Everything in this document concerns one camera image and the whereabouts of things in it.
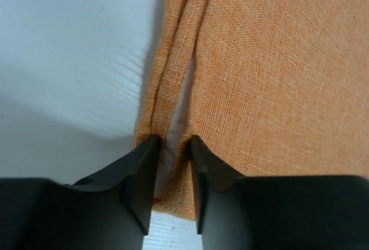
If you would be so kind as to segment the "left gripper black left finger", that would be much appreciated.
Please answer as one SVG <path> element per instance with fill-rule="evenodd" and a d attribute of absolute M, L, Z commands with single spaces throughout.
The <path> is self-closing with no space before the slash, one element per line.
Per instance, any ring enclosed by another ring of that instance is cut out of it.
<path fill-rule="evenodd" d="M 141 249 L 160 146 L 160 137 L 150 135 L 74 184 L 1 179 L 1 248 Z"/>

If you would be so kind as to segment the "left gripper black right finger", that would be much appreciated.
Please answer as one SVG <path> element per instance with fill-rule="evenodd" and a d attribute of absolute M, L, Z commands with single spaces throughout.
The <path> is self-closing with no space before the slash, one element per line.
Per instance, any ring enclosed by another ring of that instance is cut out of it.
<path fill-rule="evenodd" d="M 367 249 L 368 180 L 359 176 L 250 177 L 187 143 L 204 249 Z"/>

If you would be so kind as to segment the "orange cloth napkin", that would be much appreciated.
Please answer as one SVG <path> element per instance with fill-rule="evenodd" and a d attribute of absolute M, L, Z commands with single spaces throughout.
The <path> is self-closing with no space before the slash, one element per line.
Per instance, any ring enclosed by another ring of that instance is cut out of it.
<path fill-rule="evenodd" d="M 368 0 L 166 0 L 149 134 L 154 209 L 189 220 L 192 135 L 246 176 L 368 176 Z"/>

